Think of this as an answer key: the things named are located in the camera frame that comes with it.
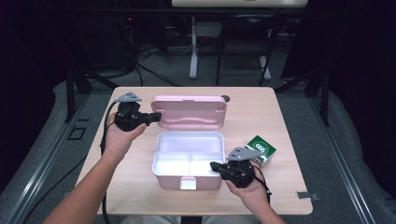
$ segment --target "label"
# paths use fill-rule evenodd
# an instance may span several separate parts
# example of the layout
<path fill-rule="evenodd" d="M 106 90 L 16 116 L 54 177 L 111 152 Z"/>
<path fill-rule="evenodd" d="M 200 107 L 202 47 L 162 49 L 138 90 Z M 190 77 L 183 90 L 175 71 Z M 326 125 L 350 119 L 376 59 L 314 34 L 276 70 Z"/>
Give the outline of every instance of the label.
<path fill-rule="evenodd" d="M 258 135 L 250 140 L 250 142 L 248 142 L 245 147 L 262 152 L 262 156 L 252 158 L 252 160 L 257 162 L 259 165 L 263 165 L 264 163 L 268 162 L 276 152 L 276 149 L 273 146 L 271 146 Z"/>

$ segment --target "lunch box lid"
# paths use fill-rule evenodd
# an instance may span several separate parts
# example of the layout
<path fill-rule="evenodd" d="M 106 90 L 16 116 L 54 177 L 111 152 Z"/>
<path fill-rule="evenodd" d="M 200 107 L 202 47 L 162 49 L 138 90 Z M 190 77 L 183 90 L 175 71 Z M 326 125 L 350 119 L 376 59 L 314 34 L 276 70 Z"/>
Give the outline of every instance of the lunch box lid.
<path fill-rule="evenodd" d="M 158 95 L 151 108 L 162 113 L 157 124 L 164 129 L 215 130 L 224 125 L 227 104 L 221 96 Z"/>

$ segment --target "chair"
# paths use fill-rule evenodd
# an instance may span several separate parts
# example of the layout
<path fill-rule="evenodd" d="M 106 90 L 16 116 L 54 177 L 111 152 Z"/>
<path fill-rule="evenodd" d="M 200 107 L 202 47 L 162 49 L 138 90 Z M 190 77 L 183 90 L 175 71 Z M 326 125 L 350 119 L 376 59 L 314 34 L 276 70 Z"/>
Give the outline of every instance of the chair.
<path fill-rule="evenodd" d="M 282 28 L 283 19 L 277 17 L 237 16 L 222 24 L 219 34 L 219 57 L 216 85 L 219 85 L 220 69 L 261 69 L 259 85 L 264 81 L 264 75 L 271 59 L 276 36 Z M 248 55 L 254 55 L 257 65 L 242 65 L 241 60 L 233 56 L 231 65 L 224 65 L 226 55 L 241 55 L 244 60 Z M 265 57 L 265 64 L 260 60 Z"/>

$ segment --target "table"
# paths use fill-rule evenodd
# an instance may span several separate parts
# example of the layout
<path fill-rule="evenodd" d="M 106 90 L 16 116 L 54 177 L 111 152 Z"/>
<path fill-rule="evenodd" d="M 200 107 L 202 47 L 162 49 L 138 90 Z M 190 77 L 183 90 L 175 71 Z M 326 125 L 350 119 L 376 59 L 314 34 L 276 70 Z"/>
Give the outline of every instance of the table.
<path fill-rule="evenodd" d="M 304 8 L 308 0 L 172 0 L 173 7 L 266 7 L 266 8 L 283 8 L 294 7 Z M 197 33 L 196 20 L 191 20 L 191 65 L 190 79 L 197 78 L 198 50 L 197 50 Z M 265 57 L 260 57 L 261 66 L 265 65 Z M 265 80 L 270 80 L 269 69 L 264 74 Z"/>
<path fill-rule="evenodd" d="M 152 112 L 155 95 L 228 95 L 224 127 L 225 154 L 244 146 L 255 135 L 261 136 L 277 151 L 262 171 L 273 192 L 271 205 L 280 215 L 308 215 L 312 203 L 298 199 L 297 191 L 306 191 L 304 179 L 292 147 L 274 90 L 260 87 L 119 87 L 111 102 L 132 91 L 142 98 L 141 112 Z M 114 215 L 250 215 L 241 200 L 231 194 L 224 182 L 216 190 L 162 189 L 152 172 L 157 136 L 163 132 L 156 123 L 135 139 L 120 163 L 107 190 L 107 212 Z M 103 123 L 82 167 L 78 182 L 100 159 Z"/>

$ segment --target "forearm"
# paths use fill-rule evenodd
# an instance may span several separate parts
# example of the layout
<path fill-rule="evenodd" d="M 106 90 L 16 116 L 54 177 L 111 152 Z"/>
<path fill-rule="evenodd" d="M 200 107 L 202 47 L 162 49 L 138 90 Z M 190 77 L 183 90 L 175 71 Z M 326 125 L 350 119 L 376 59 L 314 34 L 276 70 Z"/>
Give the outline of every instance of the forearm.
<path fill-rule="evenodd" d="M 268 205 L 261 211 L 253 213 L 261 224 L 284 224 L 286 223 L 272 208 Z"/>
<path fill-rule="evenodd" d="M 45 223 L 93 223 L 117 165 L 117 161 L 99 160 Z"/>

